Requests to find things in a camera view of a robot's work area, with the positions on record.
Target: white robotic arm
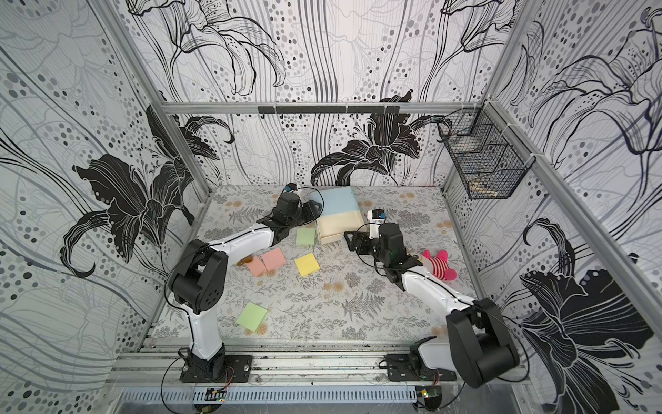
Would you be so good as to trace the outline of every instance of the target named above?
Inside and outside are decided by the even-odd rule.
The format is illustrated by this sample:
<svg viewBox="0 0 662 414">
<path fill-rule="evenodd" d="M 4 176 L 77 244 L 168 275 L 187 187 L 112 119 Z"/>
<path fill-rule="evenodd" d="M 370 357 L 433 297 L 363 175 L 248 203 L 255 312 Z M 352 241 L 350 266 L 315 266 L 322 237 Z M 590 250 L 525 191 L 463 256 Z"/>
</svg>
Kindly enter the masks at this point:
<svg viewBox="0 0 662 414">
<path fill-rule="evenodd" d="M 223 292 L 227 267 L 277 244 L 291 228 L 321 213 L 322 206 L 312 201 L 305 205 L 309 214 L 294 191 L 283 192 L 271 215 L 250 228 L 208 244 L 194 240 L 187 245 L 183 257 L 190 259 L 181 261 L 168 284 L 191 322 L 186 367 L 196 368 L 197 375 L 190 382 L 216 380 L 226 366 L 215 305 Z M 519 364 L 510 334 L 492 301 L 475 301 L 435 278 L 406 253 L 398 225 L 384 223 L 382 210 L 370 211 L 368 220 L 368 233 L 345 233 L 348 248 L 357 254 L 372 255 L 384 265 L 389 281 L 417 296 L 438 315 L 446 316 L 448 341 L 427 338 L 417 342 L 410 355 L 414 358 L 412 366 L 456 371 L 475 388 Z M 501 326 L 491 323 L 495 320 Z M 476 334 L 473 325 L 485 329 L 485 333 Z"/>
</svg>

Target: wire basket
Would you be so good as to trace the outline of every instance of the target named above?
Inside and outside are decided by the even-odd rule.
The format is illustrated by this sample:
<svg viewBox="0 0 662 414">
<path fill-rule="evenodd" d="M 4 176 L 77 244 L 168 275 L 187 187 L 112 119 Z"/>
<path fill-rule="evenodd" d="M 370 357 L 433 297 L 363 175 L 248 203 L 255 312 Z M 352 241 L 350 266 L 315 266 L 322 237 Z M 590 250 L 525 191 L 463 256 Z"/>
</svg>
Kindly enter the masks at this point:
<svg viewBox="0 0 662 414">
<path fill-rule="evenodd" d="M 528 170 L 481 109 L 462 109 L 437 128 L 469 198 L 505 199 Z"/>
</svg>

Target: enclosure wall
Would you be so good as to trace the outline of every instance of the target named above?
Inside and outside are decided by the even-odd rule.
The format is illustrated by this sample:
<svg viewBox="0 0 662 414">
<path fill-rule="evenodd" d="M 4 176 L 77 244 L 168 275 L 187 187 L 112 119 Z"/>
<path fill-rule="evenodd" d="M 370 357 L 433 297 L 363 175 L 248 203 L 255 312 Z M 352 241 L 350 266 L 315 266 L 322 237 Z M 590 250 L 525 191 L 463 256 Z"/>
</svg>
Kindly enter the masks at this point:
<svg viewBox="0 0 662 414">
<path fill-rule="evenodd" d="M 544 1 L 493 99 L 659 295 L 662 9 L 624 4 Z M 504 201 L 470 201 L 456 177 L 447 188 L 486 294 L 521 324 L 546 408 L 659 412 L 662 345 L 571 224 L 572 206 L 532 173 Z"/>
<path fill-rule="evenodd" d="M 115 1 L 175 102 L 480 101 L 522 2 Z"/>
<path fill-rule="evenodd" d="M 545 410 L 661 410 L 662 344 L 535 175 L 507 200 L 469 200 L 456 174 L 447 190 L 486 296 L 517 322 Z"/>
<path fill-rule="evenodd" d="M 194 145 L 205 149 L 193 151 L 211 185 L 441 186 L 453 165 L 440 142 L 435 116 L 213 117 L 222 123 L 198 131 Z M 190 115 L 179 118 L 183 126 L 192 122 L 187 121 Z"/>
<path fill-rule="evenodd" d="M 0 15 L 0 408 L 86 412 L 201 200 L 85 1 Z"/>
<path fill-rule="evenodd" d="M 661 15 L 652 0 L 546 1 L 496 95 L 658 295 Z"/>
</svg>

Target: stuffed toy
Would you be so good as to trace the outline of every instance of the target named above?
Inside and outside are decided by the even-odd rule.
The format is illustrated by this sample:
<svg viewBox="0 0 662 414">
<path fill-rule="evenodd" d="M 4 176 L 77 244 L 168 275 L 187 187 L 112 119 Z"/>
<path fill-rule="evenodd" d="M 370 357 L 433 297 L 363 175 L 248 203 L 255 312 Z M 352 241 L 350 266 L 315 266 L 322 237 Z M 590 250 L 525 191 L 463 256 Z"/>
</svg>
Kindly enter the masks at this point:
<svg viewBox="0 0 662 414">
<path fill-rule="evenodd" d="M 457 279 L 457 272 L 448 267 L 448 252 L 445 250 L 437 253 L 436 257 L 432 257 L 430 251 L 426 250 L 423 254 L 417 254 L 416 259 L 439 280 Z"/>
</svg>

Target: black mounting plate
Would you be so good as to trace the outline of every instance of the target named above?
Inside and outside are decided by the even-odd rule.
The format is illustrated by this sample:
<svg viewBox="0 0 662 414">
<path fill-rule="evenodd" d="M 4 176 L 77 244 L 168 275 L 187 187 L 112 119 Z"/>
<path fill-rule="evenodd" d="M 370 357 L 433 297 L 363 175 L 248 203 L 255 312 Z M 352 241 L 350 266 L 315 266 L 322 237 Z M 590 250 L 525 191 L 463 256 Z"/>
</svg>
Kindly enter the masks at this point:
<svg viewBox="0 0 662 414">
<path fill-rule="evenodd" d="M 457 381 L 457 374 L 455 371 L 448 370 L 428 370 L 423 369 L 416 377 L 413 373 L 411 364 L 409 363 L 409 354 L 387 354 L 384 359 L 386 360 L 387 373 L 389 381 L 402 382 L 402 381 L 433 381 L 435 379 L 435 372 L 439 372 L 439 381 Z"/>
<path fill-rule="evenodd" d="M 226 355 L 225 356 L 225 370 L 228 372 L 228 375 L 232 373 L 232 369 L 234 370 L 234 377 L 232 378 L 232 382 L 237 384 L 237 383 L 242 383 L 242 382 L 248 382 L 248 376 L 250 375 L 250 370 L 253 366 L 253 356 L 252 355 Z M 186 371 L 182 371 L 181 375 L 179 377 L 179 380 L 182 381 L 183 383 L 189 384 L 189 383 L 194 383 L 194 382 L 225 382 L 227 383 L 230 378 L 224 378 L 224 376 L 221 376 L 220 378 L 210 380 L 205 377 L 205 374 L 198 370 L 195 365 L 190 365 L 189 369 Z"/>
</svg>

